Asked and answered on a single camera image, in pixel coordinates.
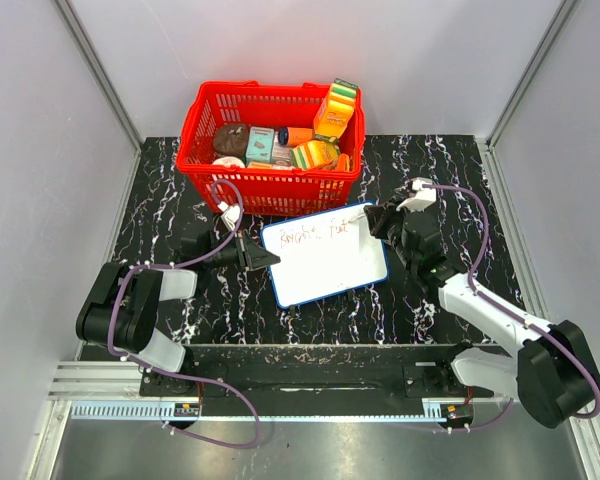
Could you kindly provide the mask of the red capped whiteboard marker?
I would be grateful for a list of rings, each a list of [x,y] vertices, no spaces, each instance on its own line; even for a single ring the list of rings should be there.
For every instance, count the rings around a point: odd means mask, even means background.
[[[365,213],[360,213],[360,214],[358,214],[358,215],[350,218],[347,223],[351,224],[351,223],[357,222],[357,221],[362,220],[362,219],[366,219],[366,214]]]

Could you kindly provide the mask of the white whiteboard blue frame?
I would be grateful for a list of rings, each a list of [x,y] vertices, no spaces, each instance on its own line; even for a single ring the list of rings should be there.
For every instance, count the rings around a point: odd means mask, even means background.
[[[280,308],[303,305],[388,278],[384,244],[370,235],[367,220],[347,223],[370,204],[350,204],[262,228],[262,246],[281,259],[269,267]]]

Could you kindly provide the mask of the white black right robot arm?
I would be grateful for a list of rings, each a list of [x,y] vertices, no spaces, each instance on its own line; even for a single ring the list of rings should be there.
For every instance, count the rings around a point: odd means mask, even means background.
[[[583,331],[523,311],[488,290],[443,252],[435,219],[414,201],[366,205],[372,237],[388,245],[411,287],[429,303],[463,318],[503,349],[490,354],[469,344],[453,348],[434,375],[436,387],[456,396],[478,387],[518,401],[540,425],[600,412],[600,373]]]

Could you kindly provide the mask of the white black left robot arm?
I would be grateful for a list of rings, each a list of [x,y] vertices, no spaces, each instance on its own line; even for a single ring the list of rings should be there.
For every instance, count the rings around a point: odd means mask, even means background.
[[[236,266],[256,271],[278,264],[280,257],[243,231],[226,234],[219,241],[205,232],[180,241],[176,262],[185,267],[145,268],[128,283],[124,282],[128,271],[124,265],[104,264],[76,319],[76,335],[163,370],[162,384],[181,396],[194,389],[197,373],[186,364],[191,359],[187,349],[157,329],[159,304],[194,297],[200,281],[214,269]]]

